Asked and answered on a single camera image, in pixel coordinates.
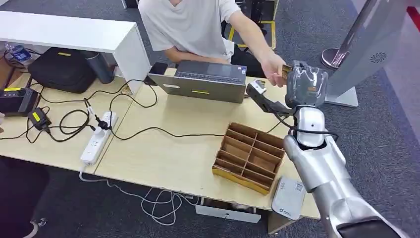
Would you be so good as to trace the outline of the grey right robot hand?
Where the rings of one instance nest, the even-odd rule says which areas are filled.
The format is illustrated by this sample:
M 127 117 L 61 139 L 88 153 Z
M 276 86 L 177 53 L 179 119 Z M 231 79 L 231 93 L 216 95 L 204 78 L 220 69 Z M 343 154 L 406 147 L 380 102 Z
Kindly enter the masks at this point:
M 294 60 L 292 70 L 287 75 L 286 106 L 320 106 L 325 101 L 328 79 L 326 70 L 310 66 L 305 61 Z

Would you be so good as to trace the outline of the person's left hand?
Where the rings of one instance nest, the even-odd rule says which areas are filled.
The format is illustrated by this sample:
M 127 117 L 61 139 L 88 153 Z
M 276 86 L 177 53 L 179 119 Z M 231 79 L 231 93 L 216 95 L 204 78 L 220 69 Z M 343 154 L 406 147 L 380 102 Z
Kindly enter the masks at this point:
M 270 53 L 260 61 L 266 78 L 273 86 L 283 87 L 286 79 L 282 76 L 283 66 L 286 62 L 277 54 Z

